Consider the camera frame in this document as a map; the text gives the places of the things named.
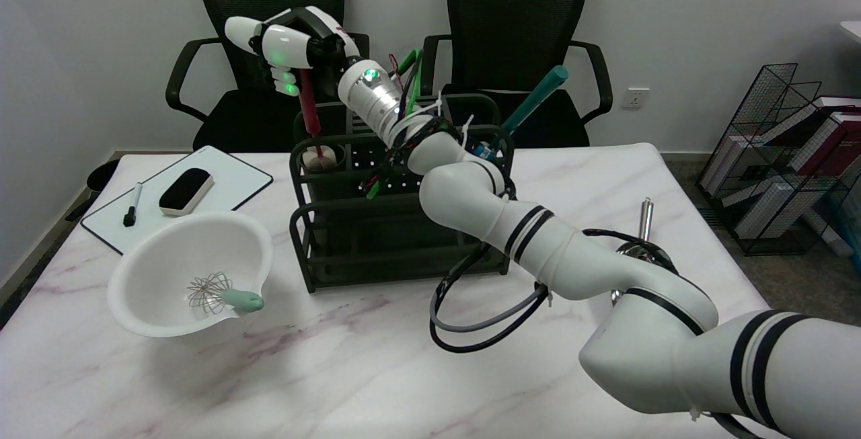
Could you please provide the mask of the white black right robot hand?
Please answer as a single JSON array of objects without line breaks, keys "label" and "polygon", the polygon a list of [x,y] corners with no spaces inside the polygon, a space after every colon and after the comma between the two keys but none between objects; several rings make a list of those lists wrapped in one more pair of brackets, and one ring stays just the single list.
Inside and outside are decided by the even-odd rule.
[{"label": "white black right robot hand", "polygon": [[315,6],[289,8],[266,20],[231,16],[225,35],[262,60],[276,90],[289,96],[310,87],[317,96],[335,98],[342,72],[363,56],[341,23]]}]

